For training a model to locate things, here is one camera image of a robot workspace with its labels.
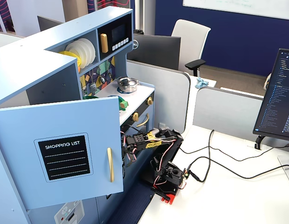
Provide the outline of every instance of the gold microwave handle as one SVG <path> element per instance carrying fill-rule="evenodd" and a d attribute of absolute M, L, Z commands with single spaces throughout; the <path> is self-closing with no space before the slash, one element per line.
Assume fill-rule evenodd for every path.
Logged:
<path fill-rule="evenodd" d="M 102 53 L 107 53 L 108 52 L 107 35 L 100 34 L 100 38 L 101 38 L 101 51 Z"/>
<path fill-rule="evenodd" d="M 107 148 L 108 162 L 109 162 L 109 170 L 110 170 L 110 181 L 114 182 L 114 172 L 113 172 L 113 161 L 112 161 L 112 151 L 111 148 Z"/>
<path fill-rule="evenodd" d="M 136 127 L 140 127 L 142 125 L 145 125 L 148 121 L 149 121 L 149 114 L 147 113 L 146 114 L 146 120 L 143 123 L 136 125 Z"/>

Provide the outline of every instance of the red base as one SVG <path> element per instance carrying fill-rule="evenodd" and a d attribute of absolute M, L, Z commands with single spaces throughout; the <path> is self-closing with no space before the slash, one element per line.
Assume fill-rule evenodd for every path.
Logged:
<path fill-rule="evenodd" d="M 173 202 L 173 200 L 174 200 L 174 198 L 175 198 L 175 195 L 168 194 L 168 195 L 166 195 L 166 196 L 168 196 L 168 197 L 170 198 L 170 200 L 168 201 L 168 200 L 165 200 L 165 198 L 162 198 L 161 201 L 163 201 L 163 202 L 165 202 L 165 203 L 172 204 L 172 202 Z"/>

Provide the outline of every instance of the monitor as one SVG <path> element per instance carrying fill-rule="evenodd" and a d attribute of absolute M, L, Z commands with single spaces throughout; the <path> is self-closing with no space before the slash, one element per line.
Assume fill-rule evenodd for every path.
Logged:
<path fill-rule="evenodd" d="M 133 51 L 127 59 L 178 70 L 180 37 L 134 34 Z"/>
<path fill-rule="evenodd" d="M 62 24 L 62 22 L 51 20 L 43 16 L 37 16 L 37 18 L 39 22 L 40 31 L 44 31 Z"/>
<path fill-rule="evenodd" d="M 253 134 L 289 140 L 289 50 L 279 49 Z"/>

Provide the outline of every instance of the office chair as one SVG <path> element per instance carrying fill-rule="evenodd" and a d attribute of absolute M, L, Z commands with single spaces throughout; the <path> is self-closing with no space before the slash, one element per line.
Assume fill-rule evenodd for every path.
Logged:
<path fill-rule="evenodd" d="M 187 20 L 176 22 L 172 36 L 181 37 L 179 71 L 193 70 L 194 76 L 200 76 L 198 69 L 206 63 L 201 55 L 210 30 L 209 27 Z"/>

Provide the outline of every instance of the plate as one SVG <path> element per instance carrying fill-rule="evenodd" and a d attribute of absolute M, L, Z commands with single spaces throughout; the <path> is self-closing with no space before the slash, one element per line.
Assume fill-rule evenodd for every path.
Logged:
<path fill-rule="evenodd" d="M 81 60 L 80 68 L 84 69 L 84 67 L 87 64 L 87 55 L 86 55 L 84 49 L 81 47 L 81 45 L 78 45 L 76 43 L 76 41 L 74 41 L 74 42 L 68 44 L 67 47 L 66 47 L 66 51 L 70 51 L 71 52 L 72 50 L 75 50 L 79 54 L 77 56 L 79 56 L 80 60 Z"/>
<path fill-rule="evenodd" d="M 81 65 L 81 60 L 80 60 L 80 57 L 78 56 L 78 52 L 73 50 L 74 52 L 71 52 L 71 51 L 61 51 L 59 52 L 59 54 L 62 54 L 62 55 L 68 55 L 68 56 L 71 56 L 71 57 L 76 57 L 77 58 L 77 66 L 79 67 Z"/>
<path fill-rule="evenodd" d="M 86 66 L 88 66 L 90 63 L 90 58 L 91 58 L 91 51 L 90 51 L 88 45 L 85 42 L 80 41 L 80 40 L 75 41 L 75 43 L 79 44 L 83 48 L 83 50 L 85 51 L 85 53 L 87 55 L 87 65 Z"/>
<path fill-rule="evenodd" d="M 95 51 L 94 45 L 92 44 L 90 40 L 86 38 L 80 38 L 79 41 L 83 41 L 88 45 L 90 52 L 91 52 L 90 63 L 93 63 L 94 59 L 96 58 L 96 51 Z"/>

